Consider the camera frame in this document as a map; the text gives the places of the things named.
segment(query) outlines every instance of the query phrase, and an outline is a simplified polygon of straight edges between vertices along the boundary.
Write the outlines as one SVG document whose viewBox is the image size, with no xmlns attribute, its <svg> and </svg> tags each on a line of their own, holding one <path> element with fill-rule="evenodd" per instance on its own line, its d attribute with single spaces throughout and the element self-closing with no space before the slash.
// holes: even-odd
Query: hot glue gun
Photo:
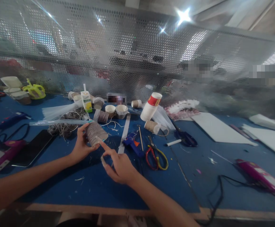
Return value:
<svg viewBox="0 0 275 227">
<path fill-rule="evenodd" d="M 129 133 L 129 135 L 126 137 L 126 139 L 124 139 L 123 144 L 125 146 L 130 146 L 134 150 L 134 152 L 137 154 L 137 156 L 142 158 L 145 156 L 145 154 L 143 152 L 141 152 L 140 149 L 137 148 L 137 146 L 139 145 L 139 142 L 136 142 L 134 140 L 136 135 L 137 135 L 137 133 L 135 133 L 135 132 Z"/>
</svg>

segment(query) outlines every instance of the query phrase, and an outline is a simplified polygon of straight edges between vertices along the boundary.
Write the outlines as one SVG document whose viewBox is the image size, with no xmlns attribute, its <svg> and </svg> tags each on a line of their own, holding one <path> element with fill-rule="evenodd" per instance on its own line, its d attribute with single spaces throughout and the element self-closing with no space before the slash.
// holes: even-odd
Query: hand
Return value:
<svg viewBox="0 0 275 227">
<path fill-rule="evenodd" d="M 71 165 L 79 163 L 84 158 L 86 158 L 88 154 L 90 154 L 92 151 L 95 151 L 100 146 L 99 143 L 93 147 L 88 147 L 86 145 L 86 133 L 84 133 L 84 131 L 88 125 L 89 123 L 84 124 L 83 126 L 77 129 L 77 141 L 75 143 L 74 149 L 68 155 Z"/>
<path fill-rule="evenodd" d="M 108 147 L 104 142 L 100 143 L 105 152 L 103 156 L 110 155 L 113 161 L 115 171 L 110 165 L 103 164 L 107 174 L 117 183 L 131 185 L 135 181 L 139 172 L 133 167 L 126 154 L 118 154 L 115 150 Z"/>
</svg>

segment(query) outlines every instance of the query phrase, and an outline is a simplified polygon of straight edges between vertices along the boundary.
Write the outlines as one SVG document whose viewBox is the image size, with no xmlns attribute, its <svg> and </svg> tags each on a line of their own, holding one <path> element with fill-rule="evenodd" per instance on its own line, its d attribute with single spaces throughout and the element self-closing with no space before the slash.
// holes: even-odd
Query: power cord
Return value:
<svg viewBox="0 0 275 227">
<path fill-rule="evenodd" d="M 23 125 L 21 125 L 21 126 L 20 126 L 19 128 L 17 128 L 17 130 L 15 130 L 9 137 L 7 137 L 7 134 L 6 134 L 6 133 L 0 134 L 0 138 L 1 138 L 2 136 L 4 136 L 4 137 L 3 137 L 3 140 L 0 140 L 0 144 L 3 144 L 3 143 L 5 143 L 6 141 L 10 140 L 10 139 L 11 139 L 15 134 L 17 134 L 18 131 L 20 131 L 21 128 L 23 128 L 24 126 L 27 126 L 26 132 L 25 132 L 25 134 L 24 134 L 24 136 L 23 136 L 22 138 L 17 139 L 17 140 L 23 140 L 23 139 L 25 139 L 26 136 L 27 136 L 28 133 L 29 133 L 29 130 L 30 130 L 30 125 L 29 125 L 29 124 L 23 124 Z"/>
<path fill-rule="evenodd" d="M 215 206 L 212 206 L 213 210 L 211 212 L 211 217 L 210 217 L 209 221 L 206 222 L 206 223 L 202 223 L 200 221 L 196 221 L 198 224 L 200 224 L 202 226 L 208 226 L 208 225 L 210 225 L 212 223 L 212 221 L 213 221 L 213 219 L 215 217 L 216 210 L 218 209 L 219 205 L 221 204 L 221 202 L 223 200 L 224 191 L 223 191 L 223 185 L 222 185 L 222 178 L 224 178 L 230 184 L 232 184 L 232 183 L 229 180 L 234 181 L 236 183 L 239 183 L 239 184 L 241 184 L 243 186 L 246 186 L 246 187 L 256 187 L 256 184 L 254 184 L 254 183 L 244 183 L 244 182 L 240 182 L 238 180 L 232 179 L 230 177 L 227 177 L 225 175 L 218 175 L 218 183 L 220 184 L 221 194 L 220 194 L 220 197 L 219 197 L 218 201 L 216 202 Z"/>
</svg>

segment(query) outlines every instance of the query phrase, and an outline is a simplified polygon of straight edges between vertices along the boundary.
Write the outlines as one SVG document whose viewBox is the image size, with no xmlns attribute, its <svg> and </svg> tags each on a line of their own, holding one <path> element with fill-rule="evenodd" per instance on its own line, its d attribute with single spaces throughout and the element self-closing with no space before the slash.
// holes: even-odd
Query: perforated metal sheet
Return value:
<svg viewBox="0 0 275 227">
<path fill-rule="evenodd" d="M 212 112 L 250 115 L 275 100 L 275 86 L 250 80 L 253 65 L 275 63 L 275 38 L 103 2 L 0 0 L 0 77 L 28 77 L 47 93 L 125 93 L 168 106 L 198 99 Z"/>
</svg>

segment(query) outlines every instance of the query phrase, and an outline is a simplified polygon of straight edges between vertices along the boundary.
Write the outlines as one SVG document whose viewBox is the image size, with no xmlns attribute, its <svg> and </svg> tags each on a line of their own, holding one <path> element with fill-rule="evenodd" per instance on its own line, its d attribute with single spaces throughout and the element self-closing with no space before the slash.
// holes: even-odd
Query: white foam board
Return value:
<svg viewBox="0 0 275 227">
<path fill-rule="evenodd" d="M 246 143 L 253 146 L 258 144 L 240 135 L 230 126 L 210 113 L 201 113 L 191 117 L 215 142 Z"/>
<path fill-rule="evenodd" d="M 249 131 L 252 135 L 257 137 L 262 143 L 275 151 L 275 131 L 269 129 L 253 128 L 248 125 L 242 127 L 244 130 Z"/>
</svg>

